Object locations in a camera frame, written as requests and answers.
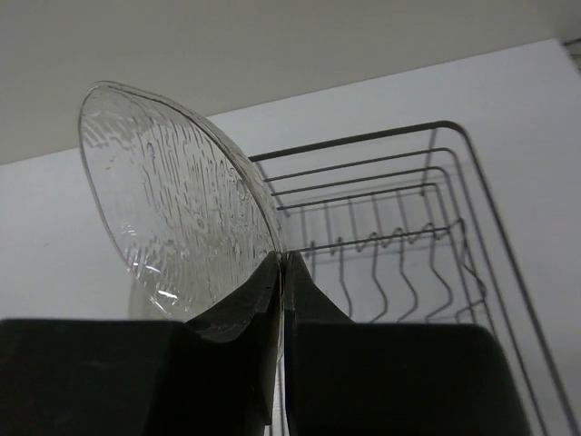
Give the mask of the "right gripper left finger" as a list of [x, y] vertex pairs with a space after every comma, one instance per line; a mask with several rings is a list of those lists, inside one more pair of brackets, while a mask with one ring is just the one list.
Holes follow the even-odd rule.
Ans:
[[188, 322], [1, 323], [4, 435], [261, 435], [271, 422], [281, 263]]

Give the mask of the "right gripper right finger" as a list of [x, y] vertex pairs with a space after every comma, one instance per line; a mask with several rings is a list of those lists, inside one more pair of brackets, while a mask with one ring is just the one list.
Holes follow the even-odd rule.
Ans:
[[495, 333], [468, 323], [360, 323], [286, 259], [292, 435], [541, 435]]

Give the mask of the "clear plate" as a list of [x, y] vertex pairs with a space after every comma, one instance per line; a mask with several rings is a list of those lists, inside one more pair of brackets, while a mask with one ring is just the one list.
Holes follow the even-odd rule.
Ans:
[[[154, 318], [188, 322], [242, 286], [281, 227], [259, 171], [215, 124], [174, 101], [100, 82], [78, 116], [94, 201]], [[281, 345], [281, 320], [277, 361]]]

